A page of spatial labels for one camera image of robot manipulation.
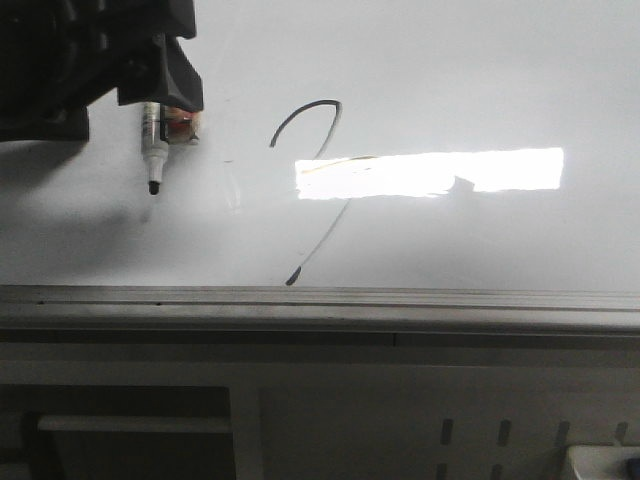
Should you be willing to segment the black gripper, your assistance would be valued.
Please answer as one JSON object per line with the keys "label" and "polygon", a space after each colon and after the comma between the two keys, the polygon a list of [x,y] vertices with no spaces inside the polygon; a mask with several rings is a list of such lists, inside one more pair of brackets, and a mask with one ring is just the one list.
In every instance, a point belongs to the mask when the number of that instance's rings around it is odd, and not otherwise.
{"label": "black gripper", "polygon": [[204,109],[202,79],[179,45],[196,35],[191,1],[4,1],[1,141],[87,141],[89,104]]}

